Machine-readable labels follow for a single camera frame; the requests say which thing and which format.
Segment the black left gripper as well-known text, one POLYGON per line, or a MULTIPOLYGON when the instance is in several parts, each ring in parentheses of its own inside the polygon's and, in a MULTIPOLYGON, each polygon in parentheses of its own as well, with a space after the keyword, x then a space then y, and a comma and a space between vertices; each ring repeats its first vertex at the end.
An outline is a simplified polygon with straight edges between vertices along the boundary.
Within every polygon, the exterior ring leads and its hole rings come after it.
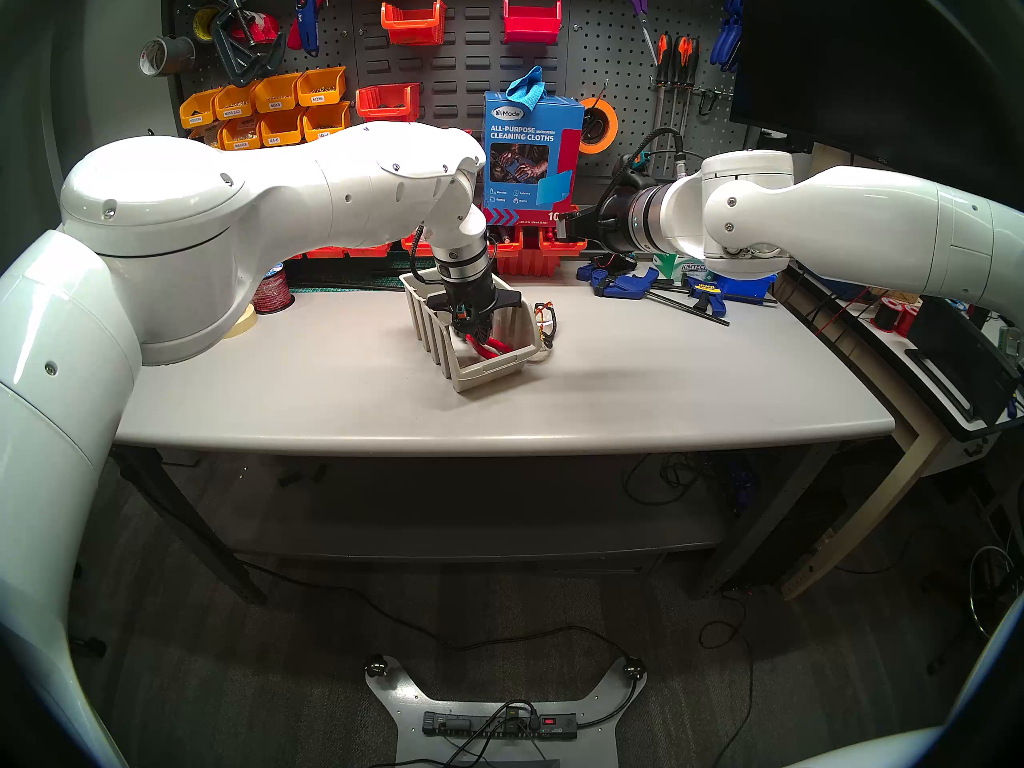
POLYGON ((522 302, 520 292, 498 287, 493 276, 478 278, 471 283, 445 282, 443 287, 443 292, 428 297, 428 308, 436 314, 446 313, 450 326, 471 344, 488 344, 494 314, 503 309, 516 309, 522 302))

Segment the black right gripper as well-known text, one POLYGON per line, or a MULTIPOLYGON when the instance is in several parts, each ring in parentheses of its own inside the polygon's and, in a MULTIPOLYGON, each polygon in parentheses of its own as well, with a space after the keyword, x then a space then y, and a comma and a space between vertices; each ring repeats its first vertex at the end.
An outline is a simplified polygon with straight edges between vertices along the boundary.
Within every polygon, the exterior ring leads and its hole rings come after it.
POLYGON ((640 251, 630 229, 631 204, 639 191, 635 185, 618 184, 599 203, 558 214, 558 241, 596 241, 615 253, 640 251))

